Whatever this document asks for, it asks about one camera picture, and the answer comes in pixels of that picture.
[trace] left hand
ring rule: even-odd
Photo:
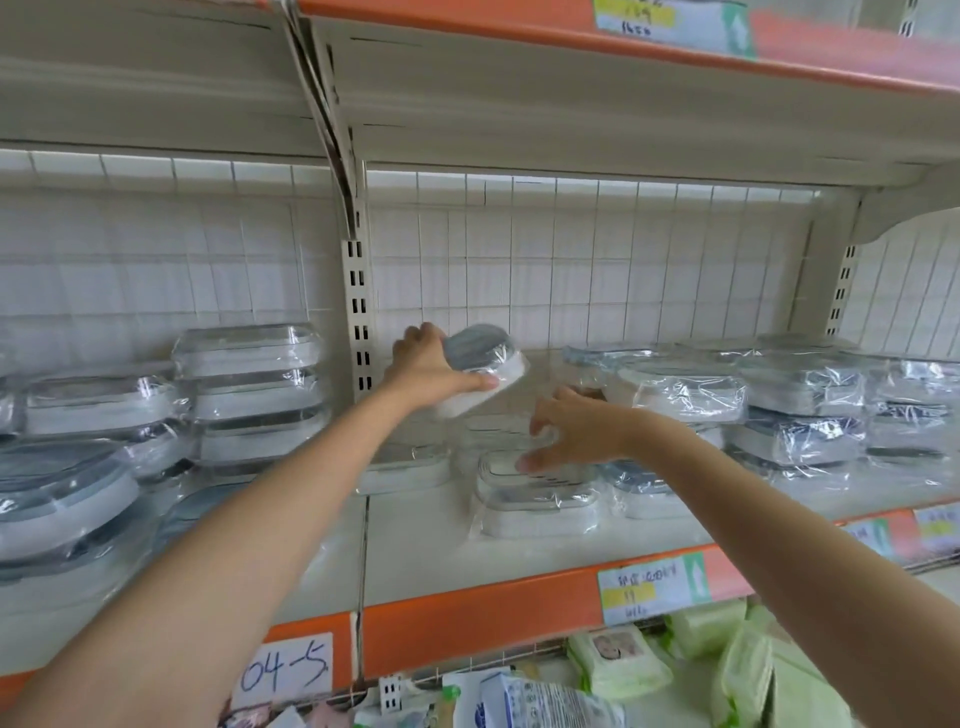
[[[495,389],[499,380],[493,375],[457,372],[444,357],[444,333],[433,324],[409,327],[394,343],[394,363],[381,385],[402,397],[411,409],[438,404],[464,392]]]

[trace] white pegboard back panel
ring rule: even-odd
[[[786,328],[815,192],[369,171],[380,353],[411,324],[527,349]]]
[[[0,187],[0,337],[24,372],[163,357],[186,328],[309,320],[349,401],[329,170],[0,153],[0,169],[15,162]]]
[[[960,209],[856,249],[838,334],[868,352],[960,357]]]

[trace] price sign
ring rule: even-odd
[[[604,624],[624,624],[712,601],[699,551],[600,571]]]
[[[283,703],[333,689],[333,635],[260,645],[233,687],[230,707]]]
[[[843,529],[864,546],[869,546],[886,559],[892,559],[897,553],[890,541],[890,525],[886,519],[867,519],[847,523]]]
[[[755,58],[750,15],[736,2],[593,0],[597,28],[656,43]]]
[[[918,508],[913,512],[924,548],[934,553],[960,547],[960,503]]]

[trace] right hand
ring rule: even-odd
[[[536,436],[548,425],[558,430],[559,439],[523,455],[516,463],[521,472],[542,473],[566,463],[606,463],[627,457],[636,411],[560,387],[552,398],[537,401],[530,434]]]

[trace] product package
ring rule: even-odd
[[[471,533],[499,539],[574,536],[600,524],[600,499],[589,469],[570,465],[519,473],[516,461],[523,453],[494,450],[480,458]]]
[[[660,646],[683,660],[720,654],[746,618],[746,599],[682,609],[663,618],[666,632],[660,637]]]
[[[185,414],[189,402],[159,376],[41,379],[25,393],[25,434],[82,435],[142,427]]]
[[[494,675],[480,697],[484,728],[626,728],[622,705],[562,685]]]
[[[820,354],[748,356],[737,366],[752,407],[808,417],[856,417],[863,411],[866,374]]]
[[[727,430],[727,442],[778,465],[855,460],[866,447],[867,427],[853,417],[796,417],[750,407],[747,421]]]
[[[111,443],[7,445],[0,449],[0,561],[69,550],[119,516],[139,493]]]
[[[581,689],[607,700],[632,700],[673,682],[673,672],[633,624],[575,634],[566,652],[580,671]]]
[[[450,479],[450,450],[444,445],[385,443],[360,475],[356,493],[382,493],[435,488]]]
[[[770,638],[749,622],[742,622],[713,675],[710,712],[714,728],[757,728],[773,672]]]
[[[686,423],[735,423],[743,418],[747,387],[723,364],[655,358],[634,360],[607,377],[607,401],[647,407]]]
[[[325,355],[324,340],[309,324],[256,324],[191,328],[171,358],[180,376],[243,375],[312,367]]]
[[[840,693],[780,657],[774,657],[771,728],[852,728]]]
[[[675,519],[690,509],[657,474],[633,460],[614,460],[594,468],[594,489],[610,494],[616,516],[628,519]]]
[[[69,546],[0,561],[0,615],[106,599],[135,571],[154,522],[152,508],[141,499]]]
[[[458,417],[519,381],[527,373],[527,360],[510,334],[492,324],[474,324],[444,339],[444,356],[452,369],[482,372],[500,383],[487,392],[454,395],[434,407],[441,419]]]
[[[867,444],[877,449],[960,450],[960,427],[947,404],[881,400],[867,424]]]
[[[324,406],[270,415],[198,423],[202,465],[276,458],[320,432],[330,422]]]
[[[205,422],[315,407],[331,395],[329,379],[314,369],[205,376],[190,384],[192,417]]]

